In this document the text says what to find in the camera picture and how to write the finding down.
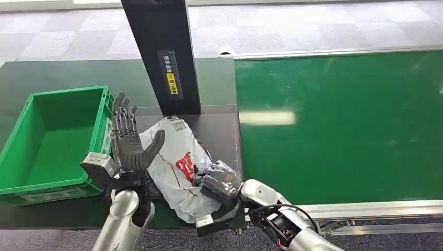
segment qr code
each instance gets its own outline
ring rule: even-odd
[[[184,125],[183,121],[173,123],[172,126],[174,127],[176,132],[186,129],[186,126]]]

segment black vertical post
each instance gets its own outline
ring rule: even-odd
[[[200,114],[186,0],[122,0],[163,115]]]

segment black glove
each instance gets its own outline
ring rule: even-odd
[[[151,145],[143,150],[140,137],[137,133],[134,106],[128,110],[129,99],[120,92],[114,100],[112,114],[112,144],[113,155],[124,171],[135,171],[145,174],[155,156],[165,143],[165,131],[159,130]]]

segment green plastic crate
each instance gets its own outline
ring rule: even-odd
[[[80,166],[110,154],[113,97],[107,86],[29,96],[0,153],[0,201],[15,206],[98,195]]]

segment dark gray table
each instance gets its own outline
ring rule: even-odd
[[[239,120],[232,59],[197,59],[202,103],[200,116],[183,119],[206,143],[214,159],[242,173]],[[124,91],[138,105],[137,129],[145,131],[162,118],[141,60],[8,62],[0,68],[0,146],[3,147],[27,96],[34,92],[107,85],[112,94]],[[230,209],[221,208],[220,216]],[[102,196],[12,207],[0,202],[2,229],[94,229],[102,227],[109,206]],[[166,203],[156,203],[153,229],[191,227]]]

